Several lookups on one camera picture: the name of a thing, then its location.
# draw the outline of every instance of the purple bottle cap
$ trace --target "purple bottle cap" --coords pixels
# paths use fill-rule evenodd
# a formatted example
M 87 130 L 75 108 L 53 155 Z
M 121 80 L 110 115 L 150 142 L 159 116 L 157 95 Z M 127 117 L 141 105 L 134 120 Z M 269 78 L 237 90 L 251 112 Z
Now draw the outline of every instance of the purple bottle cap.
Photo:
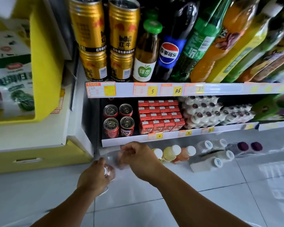
M 239 142 L 237 146 L 241 151 L 247 151 L 249 149 L 249 146 L 246 142 Z
M 261 151 L 261 150 L 263 150 L 263 146 L 261 145 L 261 143 L 258 143 L 258 142 L 254 142 L 250 146 L 251 146 L 251 148 L 254 151 Z

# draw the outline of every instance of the green apple juice bottle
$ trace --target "green apple juice bottle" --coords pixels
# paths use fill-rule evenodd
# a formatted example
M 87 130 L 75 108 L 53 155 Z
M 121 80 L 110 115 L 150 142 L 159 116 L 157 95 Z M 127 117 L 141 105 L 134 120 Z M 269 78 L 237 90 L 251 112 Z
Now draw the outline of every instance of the green apple juice bottle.
M 214 0 L 200 14 L 188 36 L 184 49 L 171 73 L 170 79 L 184 82 L 190 71 L 202 59 L 222 29 L 222 22 L 231 0 Z
M 141 36 L 135 52 L 135 82 L 147 82 L 151 79 L 159 51 L 158 34 L 162 31 L 162 24 L 156 20 L 145 20 L 143 27 L 146 32 Z

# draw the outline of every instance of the hand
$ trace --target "hand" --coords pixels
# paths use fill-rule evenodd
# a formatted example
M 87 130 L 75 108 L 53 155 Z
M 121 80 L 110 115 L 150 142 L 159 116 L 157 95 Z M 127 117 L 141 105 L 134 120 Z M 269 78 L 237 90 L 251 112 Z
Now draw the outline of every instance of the hand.
M 153 151 L 146 144 L 131 142 L 121 147 L 120 162 L 129 164 L 134 174 L 149 183 L 165 169 Z
M 82 172 L 79 177 L 77 188 L 86 188 L 100 195 L 110 183 L 110 179 L 104 175 L 105 159 L 100 158 L 94 161 L 89 168 Z

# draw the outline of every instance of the pepsi bottle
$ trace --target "pepsi bottle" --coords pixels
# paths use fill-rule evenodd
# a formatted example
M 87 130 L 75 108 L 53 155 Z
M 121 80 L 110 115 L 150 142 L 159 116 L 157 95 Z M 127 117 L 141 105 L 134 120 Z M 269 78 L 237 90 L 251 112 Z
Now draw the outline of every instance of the pepsi bottle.
M 191 0 L 174 0 L 161 15 L 166 22 L 163 43 L 152 75 L 154 82 L 166 82 L 175 66 L 186 38 L 197 18 L 198 4 Z

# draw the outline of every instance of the gold can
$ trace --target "gold can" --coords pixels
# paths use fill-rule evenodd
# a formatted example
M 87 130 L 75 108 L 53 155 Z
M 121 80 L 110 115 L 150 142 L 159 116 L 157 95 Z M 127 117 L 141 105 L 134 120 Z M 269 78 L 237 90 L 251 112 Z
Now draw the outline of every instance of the gold can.
M 134 53 L 140 21 L 137 0 L 109 0 L 110 45 L 119 54 Z
M 110 51 L 111 77 L 117 82 L 125 82 L 129 79 L 133 67 L 134 53 L 121 55 Z
M 107 79 L 106 50 L 99 53 L 85 53 L 79 51 L 86 78 L 93 82 L 102 82 Z
M 106 49 L 101 0 L 69 0 L 69 11 L 79 48 L 95 53 Z

